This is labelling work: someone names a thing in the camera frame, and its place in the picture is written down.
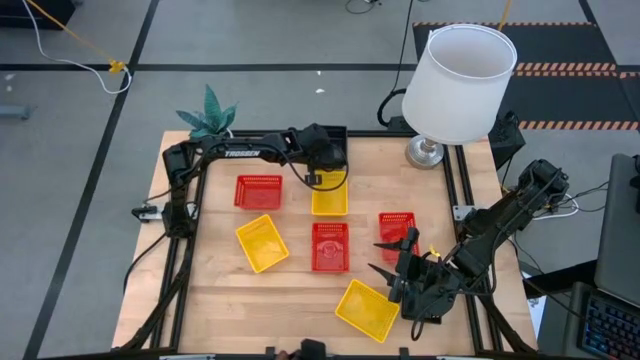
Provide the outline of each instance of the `table lamp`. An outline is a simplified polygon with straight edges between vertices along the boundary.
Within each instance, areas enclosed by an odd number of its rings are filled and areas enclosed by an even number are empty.
[[[511,40],[485,26],[432,31],[402,101],[405,120],[419,134],[407,146],[409,163],[430,169],[442,160],[442,144],[487,135],[517,59]]]

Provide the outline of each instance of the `black mat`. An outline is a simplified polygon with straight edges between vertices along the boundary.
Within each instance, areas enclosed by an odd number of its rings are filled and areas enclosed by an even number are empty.
[[[444,25],[414,24],[419,57],[429,31]],[[510,23],[503,32],[516,46],[518,66],[500,110],[515,111],[522,128],[637,129],[640,77],[620,72],[597,25]]]

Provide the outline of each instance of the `floor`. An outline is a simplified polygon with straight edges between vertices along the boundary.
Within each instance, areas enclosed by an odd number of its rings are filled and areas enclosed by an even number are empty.
[[[28,354],[109,349],[122,278],[139,229],[129,211],[148,192],[162,132],[187,129],[174,111],[198,109],[205,84],[216,90],[223,106],[238,102],[236,129],[310,122],[379,129],[375,111],[393,84],[408,4],[385,0],[365,15],[351,15],[343,0],[85,0],[70,21],[72,29],[118,59],[128,61],[133,53],[140,64],[166,64],[164,70],[137,72],[124,103],[103,93],[87,72],[0,72],[0,102],[36,107],[28,121],[0,122],[0,203],[11,204],[0,217],[0,286],[10,289],[0,296],[4,357],[25,354],[38,315],[47,313],[41,307],[50,284],[50,294],[61,287],[59,298],[47,300],[50,322],[46,326],[47,316],[40,320],[45,326],[36,329]],[[415,2],[411,19],[498,21],[504,4]],[[640,3],[589,4],[617,62],[640,65],[640,25],[633,16]],[[136,55],[150,5],[157,9]],[[578,0],[515,0],[509,20],[577,22],[585,17]],[[415,63],[411,32],[409,36],[405,61]],[[102,63],[64,33],[43,32],[42,37],[54,57]],[[37,52],[33,31],[0,29],[0,64],[42,63],[47,61]],[[177,72],[172,64],[281,65],[264,71],[239,66]],[[109,88],[119,86],[119,75],[103,76]],[[403,72],[400,86],[410,76]],[[399,102],[387,112],[399,114]],[[524,131],[524,136],[527,145],[516,155],[507,184],[529,162],[546,158],[571,176],[570,192],[577,193],[606,181],[613,154],[640,153],[635,131]],[[104,164],[96,167],[98,148],[108,140]],[[603,202],[603,194],[580,200],[585,208]],[[601,212],[580,213],[536,222],[518,240],[544,271],[562,268],[595,256],[601,218]],[[75,251],[63,252],[74,239]],[[52,282],[62,253],[73,254],[68,274],[64,282]]]

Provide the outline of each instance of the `red plastic basket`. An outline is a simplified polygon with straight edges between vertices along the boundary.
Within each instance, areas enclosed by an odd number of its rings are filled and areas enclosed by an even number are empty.
[[[280,175],[240,175],[234,205],[243,209],[279,209],[282,194]]]
[[[410,227],[416,226],[416,218],[413,213],[380,213],[380,239],[383,243],[396,242],[407,237]],[[420,247],[416,243],[413,253],[420,255]],[[382,259],[394,265],[398,262],[398,252],[394,250],[382,250]]]
[[[315,223],[312,231],[311,270],[349,271],[349,226],[344,223]]]

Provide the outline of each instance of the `white cable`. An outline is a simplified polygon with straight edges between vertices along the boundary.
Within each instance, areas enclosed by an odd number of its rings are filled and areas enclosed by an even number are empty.
[[[573,198],[573,196],[569,195],[569,194],[564,194],[565,197],[569,198],[569,200],[571,200],[571,202],[573,203],[573,205],[571,206],[574,210],[570,213],[567,214],[556,214],[556,215],[548,215],[548,216],[541,216],[538,218],[534,218],[533,220],[546,220],[546,219],[558,219],[558,218],[563,218],[563,217],[569,217],[569,216],[573,216],[575,214],[578,213],[578,211],[580,211],[580,207],[578,206],[578,202],[576,201],[576,199]]]
[[[36,40],[38,41],[38,50],[40,50],[40,54],[42,54],[42,56],[46,57],[49,60],[75,65],[77,67],[80,67],[80,68],[83,68],[85,70],[91,71],[92,73],[94,73],[98,77],[98,80],[100,80],[100,85],[102,85],[102,89],[107,94],[116,95],[116,94],[120,94],[121,92],[126,91],[127,89],[129,89],[129,86],[131,86],[131,73],[129,73],[129,69],[126,66],[124,67],[124,71],[125,71],[125,73],[127,73],[127,75],[126,75],[127,76],[127,86],[125,86],[123,89],[118,90],[118,91],[110,91],[105,86],[104,81],[102,80],[102,77],[100,76],[100,74],[97,71],[95,71],[94,69],[92,69],[92,68],[90,68],[88,66],[82,65],[82,64],[78,64],[77,62],[73,62],[71,60],[55,59],[55,58],[52,58],[51,56],[45,54],[44,50],[42,50],[42,44],[40,43],[40,31],[38,30],[38,24],[36,23],[36,19],[33,17],[33,14],[31,13],[31,9],[29,8],[29,5],[27,4],[27,1],[26,0],[22,0],[22,3],[24,4],[25,9],[27,9],[27,13],[29,13],[29,17],[31,18],[31,22],[33,23],[33,28],[36,31]]]

